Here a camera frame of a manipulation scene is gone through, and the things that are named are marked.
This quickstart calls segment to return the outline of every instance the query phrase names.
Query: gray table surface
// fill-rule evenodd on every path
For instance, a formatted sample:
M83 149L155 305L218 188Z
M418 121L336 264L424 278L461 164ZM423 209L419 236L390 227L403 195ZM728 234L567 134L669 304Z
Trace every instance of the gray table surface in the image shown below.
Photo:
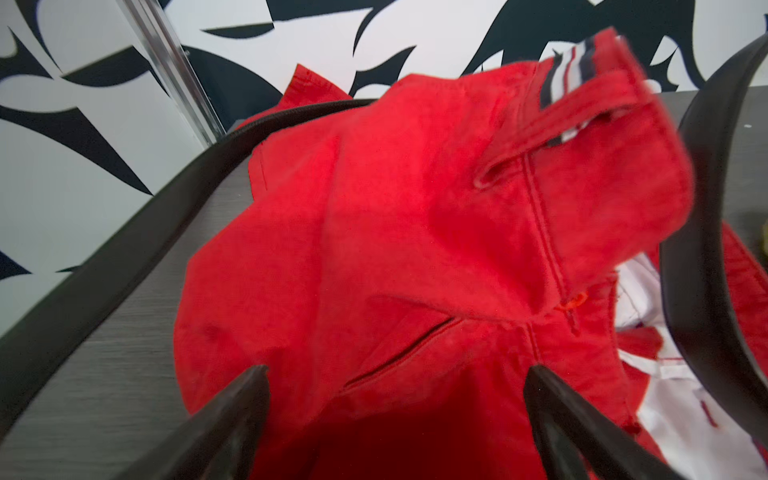
M693 96L662 94L676 120ZM734 139L725 217L755 252L768 219L766 152L768 88L752 88ZM250 203L243 162L20 418L0 447L0 478L110 478L184 421L171 334L186 264Z

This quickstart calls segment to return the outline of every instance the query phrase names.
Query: white wall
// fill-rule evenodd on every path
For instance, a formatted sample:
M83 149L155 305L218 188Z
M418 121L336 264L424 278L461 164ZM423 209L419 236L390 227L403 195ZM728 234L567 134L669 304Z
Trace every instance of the white wall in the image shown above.
M115 0L0 0L0 335L203 149L145 57Z

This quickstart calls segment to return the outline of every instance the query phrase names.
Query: red fabric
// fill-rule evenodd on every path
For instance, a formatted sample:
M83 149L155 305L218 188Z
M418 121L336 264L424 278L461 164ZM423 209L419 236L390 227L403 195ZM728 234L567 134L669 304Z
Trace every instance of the red fabric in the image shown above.
M174 335L191 412L270 367L254 478L544 478L536 363L647 446L613 268L682 225L691 172L626 44L595 44L597 76L543 111L551 59L410 75L254 151L254 204L190 261Z
M760 456L763 457L763 462L765 462L766 467L768 467L768 450L766 450L766 448L757 441L753 440L753 442L755 444L755 448L757 448L757 451L760 453Z
M309 70L304 65L297 65L293 72L288 88L280 101L269 110L246 119L238 128L242 128L249 123L262 118L266 115L276 113L289 108L302 107L304 105L318 104L326 101L351 100L352 97L344 93L344 90L335 86L330 81ZM253 152L258 155L259 149ZM250 178L250 189L254 200L258 200L266 194L266 177L268 173L263 170L263 162L252 161L248 164L248 177Z
M659 249L648 252L659 268ZM733 311L755 360L768 372L768 275L733 230L723 223L723 262Z
M616 334L618 348L633 355L656 359L664 339L652 326L641 326Z

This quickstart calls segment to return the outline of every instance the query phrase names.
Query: black curved rim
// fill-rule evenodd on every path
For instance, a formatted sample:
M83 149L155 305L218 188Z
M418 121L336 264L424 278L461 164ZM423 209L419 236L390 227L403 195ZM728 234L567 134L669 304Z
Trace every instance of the black curved rim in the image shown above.
M691 102L680 134L696 178L694 207L661 244L664 315L701 384L752 437L768 445L768 382L744 342L723 261L723 192L733 132L768 34L718 69Z

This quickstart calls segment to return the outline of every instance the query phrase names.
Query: red stitching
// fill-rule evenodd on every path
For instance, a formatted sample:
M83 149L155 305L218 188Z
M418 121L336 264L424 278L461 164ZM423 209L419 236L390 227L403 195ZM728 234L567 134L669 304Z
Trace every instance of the red stitching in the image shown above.
M533 331L533 325L530 323L525 324L528 330L528 338L531 340L531 352L536 363L541 363L541 350L538 349L538 343L536 342L536 334Z
M704 415L707 416L707 421L710 423L710 425L712 425L716 429L719 428L720 426L717 424L717 422L715 422L715 419L712 416L712 413L710 413L710 409L709 407L707 407L707 404L703 400L701 400L700 405L701 405L701 409L704 411Z
M586 302L588 298L589 298L589 295L587 295L587 292L580 292L580 293L577 293L574 298L570 299L567 302L561 303L560 305L556 306L554 309L560 310L561 312L573 310L574 308L578 308L579 306L584 305L584 302Z
M618 76L619 74L622 77L626 77L627 83L631 87L633 86L631 82L631 75L629 75L626 71L620 71L615 73L616 74L607 73L607 74L604 74L604 76L601 78L595 78L594 80L588 81L584 85L580 86L577 90L568 94L568 95L572 95L571 97L568 97L567 95L562 100L547 107L547 109L544 110L544 113L540 114L538 118L535 118L532 121L531 124L533 125L533 127L531 127L530 124L527 125L528 127L527 130L526 128L522 127L523 125L526 125L526 123L521 118L523 115L523 112L525 111L525 98L524 98L522 102L523 108L519 109L520 113L518 115L517 134L511 140L508 139L507 141L503 141L503 143L500 143L500 146L498 149L504 152L502 154L494 156L490 161L483 164L482 167L475 172L475 178L482 177L487 170L490 170L497 163L499 163L500 157L503 157L503 158L515 157L518 154L525 152L526 150L530 150L544 143L546 140L548 140L548 138L543 136L542 134L547 130L552 130L555 127L557 127L557 130L565 131L568 128L581 123L582 118L583 118L583 121L586 121L599 115L600 113L604 113L605 111L614 110L616 108L620 108L627 105L640 104L640 97L637 95L636 89L634 92L631 92L631 93L622 93L622 94L613 93L612 95L614 96L612 98L609 98L605 101L600 101L600 102L594 102L593 99L589 98L590 97L589 92L591 90L602 90L604 88L603 87L604 83L614 82L612 78ZM569 112L567 114L562 114L561 113L562 110L569 110Z
M616 329L613 326L614 319L616 318L616 285L618 285L618 277L615 275L612 275L609 277L609 282L611 282L611 290L608 292L608 299L607 299L607 307L608 307L608 315L607 315L607 321L609 322L607 329L609 332L609 337L611 338L611 346L614 349L614 360L615 368L617 368L618 372L621 375L621 378L624 379L624 394L621 396L621 401L624 404L624 408L627 410L627 415L630 416L630 418L635 418L635 412L632 412L632 410L629 408L629 402L627 400L627 393L629 392L629 378L627 377L627 371L624 369L624 362L619 358L619 342L616 337Z
M565 293L568 291L568 289L566 288L567 281L562 273L562 260L557 255L557 251L552 244L552 237L550 234L551 228L549 227L549 222L547 220L547 208L544 201L541 199L541 194L539 193L541 192L541 188L538 186L538 182L536 181L536 176L533 171L533 164L528 154L526 154L523 159L523 168L525 172L525 178L529 182L528 194L531 196L531 203L534 204L535 207L534 220L538 226L539 234L541 235L541 241L544 244L545 251L548 256L550 268L552 268L554 281L558 285L560 298L563 298L565 297Z
M266 186L266 174L264 173L264 156L259 155L259 165L261 166L261 179L264 180L264 190L269 190Z

